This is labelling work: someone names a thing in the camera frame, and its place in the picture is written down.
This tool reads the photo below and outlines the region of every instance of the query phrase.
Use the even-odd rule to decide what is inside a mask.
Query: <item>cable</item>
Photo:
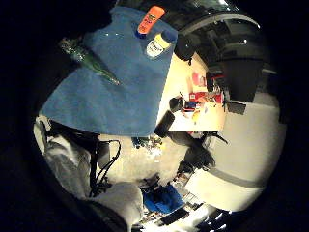
[[[107,143],[111,143],[111,142],[118,142],[118,145],[119,145],[119,148],[118,148],[118,151],[117,151],[117,154],[115,157],[112,158],[111,161],[109,161],[101,170],[100,172],[98,173],[97,177],[96,177],[96,186],[94,188],[91,189],[90,193],[89,193],[89,197],[92,197],[92,196],[97,196],[98,195],[98,190],[101,189],[101,184],[104,180],[104,178],[106,177],[107,175],[107,172],[108,170],[111,168],[111,166],[114,164],[114,162],[117,160],[117,158],[119,157],[120,155],[120,152],[122,150],[122,145],[120,143],[119,140],[108,140],[106,141]],[[99,182],[98,182],[98,177],[99,175],[103,172],[103,170],[105,169],[105,172],[103,174],[103,176],[100,178]]]

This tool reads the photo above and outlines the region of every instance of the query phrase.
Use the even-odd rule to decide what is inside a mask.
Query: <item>wall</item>
[[[211,139],[216,167],[196,172],[186,188],[216,208],[246,209],[261,194],[279,160],[286,126],[278,118],[276,99],[260,93],[252,103],[246,102],[243,115],[228,112],[219,134],[229,144]]]

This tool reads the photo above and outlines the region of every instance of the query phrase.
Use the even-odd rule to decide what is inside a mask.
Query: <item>blue cloth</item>
[[[143,193],[144,205],[152,212],[170,214],[183,204],[181,196],[171,185],[160,187],[156,191]]]
[[[159,20],[148,39],[134,33],[145,13],[115,7],[112,23],[87,34],[83,43],[122,82],[116,86],[88,70],[72,72],[55,89],[41,114],[71,128],[96,133],[147,136],[154,132],[157,112],[175,43],[156,60],[144,51],[156,33],[177,31]]]

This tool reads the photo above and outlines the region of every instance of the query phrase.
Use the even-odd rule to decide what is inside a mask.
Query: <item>orange bottle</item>
[[[137,27],[135,35],[140,39],[145,39],[146,35],[152,30],[155,23],[165,14],[164,9],[159,6],[151,7],[143,20]]]

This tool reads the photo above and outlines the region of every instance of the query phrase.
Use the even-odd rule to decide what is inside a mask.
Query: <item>white table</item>
[[[206,64],[197,53],[193,55],[191,66],[173,54],[157,114],[157,124],[166,110],[169,110],[169,101],[172,98],[179,96],[182,92],[184,98],[189,100],[189,93],[193,90],[191,84],[193,72],[205,76],[207,69]],[[227,110],[224,110],[220,103],[205,103],[205,107],[207,112],[205,113],[205,108],[201,108],[201,114],[196,124],[191,118],[185,118],[180,111],[174,113],[175,121],[169,131],[221,131]]]

